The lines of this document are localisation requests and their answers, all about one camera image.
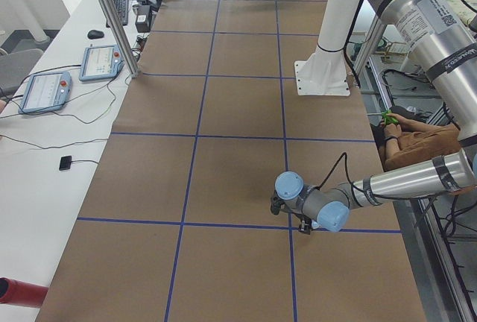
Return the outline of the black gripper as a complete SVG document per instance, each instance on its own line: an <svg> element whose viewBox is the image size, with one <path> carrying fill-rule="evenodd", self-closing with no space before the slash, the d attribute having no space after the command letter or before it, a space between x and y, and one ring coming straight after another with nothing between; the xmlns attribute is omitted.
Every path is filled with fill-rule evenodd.
<svg viewBox="0 0 477 322"><path fill-rule="evenodd" d="M306 216L301 216L298 230L300 233L310 233L313 230L312 220Z"/></svg>

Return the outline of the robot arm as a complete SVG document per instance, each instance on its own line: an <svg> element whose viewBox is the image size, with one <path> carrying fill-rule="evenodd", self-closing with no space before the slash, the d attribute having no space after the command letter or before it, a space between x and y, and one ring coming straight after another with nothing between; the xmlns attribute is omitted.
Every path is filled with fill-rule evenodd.
<svg viewBox="0 0 477 322"><path fill-rule="evenodd" d="M361 0L328 0L315 52L297 61L300 95L346 95L344 49ZM386 201L427 198L476 184L476 40L446 0L368 0L377 17L394 25L460 126L455 154L399 168L328 191L287 171L275 182L271 211L288 210L300 230L339 231L350 211Z"/></svg>

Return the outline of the person's hand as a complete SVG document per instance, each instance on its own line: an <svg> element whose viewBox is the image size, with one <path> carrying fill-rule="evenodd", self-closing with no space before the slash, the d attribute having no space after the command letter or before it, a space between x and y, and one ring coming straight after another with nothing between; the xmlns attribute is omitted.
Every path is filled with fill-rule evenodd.
<svg viewBox="0 0 477 322"><path fill-rule="evenodd" d="M401 124L405 123L406 119L396 113L391 113L391 115L399 121L399 124L390 124L384 126L384 134L387 140L398 139L402 135Z"/></svg>

